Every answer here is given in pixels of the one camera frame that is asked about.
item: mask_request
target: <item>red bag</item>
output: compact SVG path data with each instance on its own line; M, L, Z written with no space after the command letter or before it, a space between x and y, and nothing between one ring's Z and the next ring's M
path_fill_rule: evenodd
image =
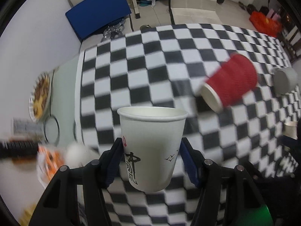
M267 18L263 13L254 11L249 20L252 22L258 32L277 37L281 31L282 25L280 22Z

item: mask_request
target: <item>tile floor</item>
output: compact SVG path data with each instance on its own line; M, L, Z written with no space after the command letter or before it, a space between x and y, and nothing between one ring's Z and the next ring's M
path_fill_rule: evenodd
M131 5L131 18L134 31L139 30L141 25L156 27L160 25L170 25L170 15L168 13L168 0L157 1L154 8L150 5L141 7L138 5L140 19L135 19L135 13ZM238 3L225 0L223 4L216 4L216 13L224 25L232 25L250 30L255 27L249 21L250 15L242 10Z

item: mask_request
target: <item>red paper cup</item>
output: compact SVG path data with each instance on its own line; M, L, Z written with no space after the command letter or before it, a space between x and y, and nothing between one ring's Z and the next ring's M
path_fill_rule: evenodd
M235 53L206 81L201 88L201 95L212 110L220 112L254 89L256 84L257 73L253 63Z

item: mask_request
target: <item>black and white checkered pattern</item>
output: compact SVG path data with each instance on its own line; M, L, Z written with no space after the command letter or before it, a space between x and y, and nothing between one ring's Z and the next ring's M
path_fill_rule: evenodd
M200 88L229 55L249 58L261 78L257 88L222 113L199 113ZM84 52L79 61L80 118L83 142L100 152L121 136L117 109L124 106L182 108L189 113L183 136L194 149L226 167L251 161L264 175L275 175L282 150L277 138L284 121L300 118L299 88L277 98L273 67L290 67L273 37L247 29L210 24L167 25L135 31ZM128 182L124 163L104 190L114 224L185 225L195 212L200 191L177 159L170 185L143 193Z

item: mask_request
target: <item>white chair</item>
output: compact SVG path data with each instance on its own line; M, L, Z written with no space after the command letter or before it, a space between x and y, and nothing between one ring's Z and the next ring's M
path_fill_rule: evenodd
M222 24L215 7L216 0L169 0L171 22L174 24Z

